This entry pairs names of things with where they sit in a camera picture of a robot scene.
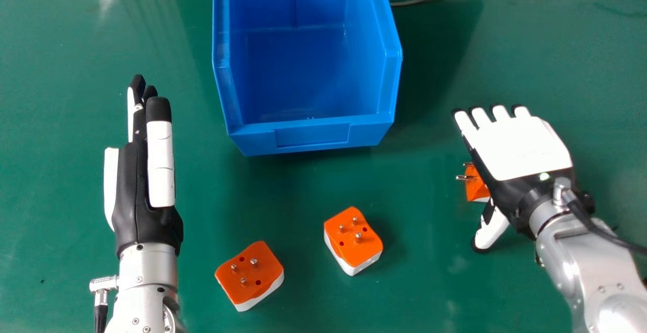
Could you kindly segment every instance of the green tabletop surface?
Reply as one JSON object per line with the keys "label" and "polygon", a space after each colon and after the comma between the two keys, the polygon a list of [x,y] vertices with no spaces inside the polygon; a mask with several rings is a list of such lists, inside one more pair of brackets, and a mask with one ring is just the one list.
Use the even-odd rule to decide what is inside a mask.
{"label": "green tabletop surface", "polygon": [[[527,105],[568,145],[597,215],[647,243],[647,0],[438,0],[393,13],[404,64],[378,147],[245,158],[213,79],[212,0],[0,0],[0,331],[92,330],[88,282],[118,272],[104,148],[126,142],[136,73],[173,107],[192,333],[569,331],[531,241],[508,231],[492,253],[472,252],[482,205],[454,181],[469,159],[450,111]],[[385,246],[355,277],[322,236],[348,206]],[[258,240],[285,282],[238,313],[213,273]]]}

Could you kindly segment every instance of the silver metal forearm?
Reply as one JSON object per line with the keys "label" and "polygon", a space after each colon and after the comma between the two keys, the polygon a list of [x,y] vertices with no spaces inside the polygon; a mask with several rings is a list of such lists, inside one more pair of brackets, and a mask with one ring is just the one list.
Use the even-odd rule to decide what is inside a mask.
{"label": "silver metal forearm", "polygon": [[115,287],[118,294],[106,333],[187,331],[178,320],[174,247],[146,243],[123,250],[118,277],[97,278],[90,282],[90,290],[95,292],[106,292]]}
{"label": "silver metal forearm", "polygon": [[[646,333],[647,290],[628,250],[564,211],[548,200],[530,222],[539,261],[571,308],[573,332]],[[611,232],[603,221],[592,220]]]}

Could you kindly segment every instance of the blue storage container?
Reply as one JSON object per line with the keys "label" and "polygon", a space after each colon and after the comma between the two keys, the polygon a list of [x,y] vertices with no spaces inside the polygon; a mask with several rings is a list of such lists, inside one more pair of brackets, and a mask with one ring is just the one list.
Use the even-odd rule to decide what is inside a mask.
{"label": "blue storage container", "polygon": [[401,64],[388,0],[214,0],[213,72],[246,156],[379,144]]}

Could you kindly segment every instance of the robotic arm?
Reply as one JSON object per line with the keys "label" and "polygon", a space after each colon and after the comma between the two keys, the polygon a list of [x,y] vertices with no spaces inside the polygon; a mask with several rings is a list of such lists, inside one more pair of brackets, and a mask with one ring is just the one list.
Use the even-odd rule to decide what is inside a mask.
{"label": "robotic arm", "polygon": [[646,333],[647,291],[629,251],[579,190],[566,145],[527,108],[453,113],[491,199],[472,240],[487,252],[509,224],[536,240],[538,263],[566,299],[576,333]]}
{"label": "robotic arm", "polygon": [[[106,149],[104,158],[104,212],[115,232],[119,275],[90,282],[95,333],[185,332],[177,303],[184,225],[175,209],[171,106],[136,75],[127,112],[128,143]],[[118,293],[107,322],[110,290]]]}

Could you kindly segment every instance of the metal prong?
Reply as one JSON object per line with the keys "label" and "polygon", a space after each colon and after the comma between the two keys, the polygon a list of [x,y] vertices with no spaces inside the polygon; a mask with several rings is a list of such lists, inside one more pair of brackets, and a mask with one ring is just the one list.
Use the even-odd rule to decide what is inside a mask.
{"label": "metal prong", "polygon": [[474,180],[474,179],[476,179],[476,177],[475,176],[469,176],[469,175],[457,175],[456,179],[460,180],[460,181],[468,181],[468,180]]}

